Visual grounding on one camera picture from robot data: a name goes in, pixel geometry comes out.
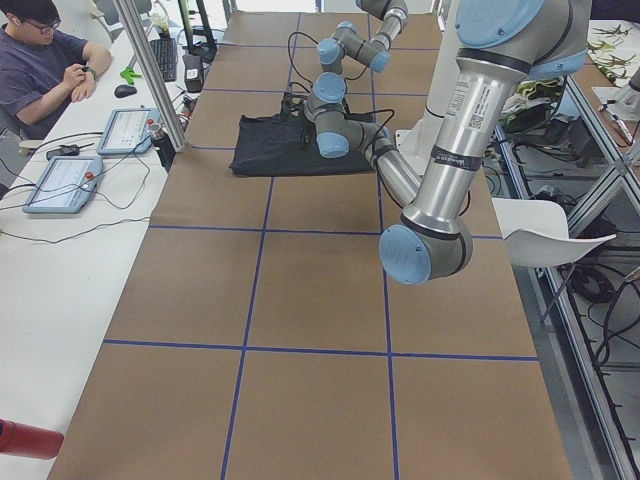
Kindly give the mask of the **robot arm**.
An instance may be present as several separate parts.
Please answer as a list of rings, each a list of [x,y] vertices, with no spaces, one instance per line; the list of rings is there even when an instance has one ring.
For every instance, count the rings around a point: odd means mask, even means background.
[[[393,41],[402,33],[408,21],[408,7],[403,0],[363,0],[356,5],[382,21],[369,40],[362,38],[351,22],[341,22],[329,38],[316,46],[323,72],[343,73],[342,60],[349,57],[375,73],[381,73],[390,61]]]
[[[406,285],[453,275],[472,256],[472,236],[460,210],[507,99],[524,80],[553,79],[582,67],[592,5],[462,1],[453,6],[439,56],[454,61],[456,68],[445,89],[430,90],[445,102],[441,123],[433,140],[425,138],[423,129],[413,133],[426,161],[423,173],[403,158],[383,127],[346,114],[343,59],[382,71],[408,21],[402,1],[363,1],[360,8],[378,18],[381,27],[363,39],[342,23],[320,42],[322,73],[305,102],[305,117],[315,127],[322,156],[362,153],[401,206],[400,223],[387,228],[379,241],[386,273]]]

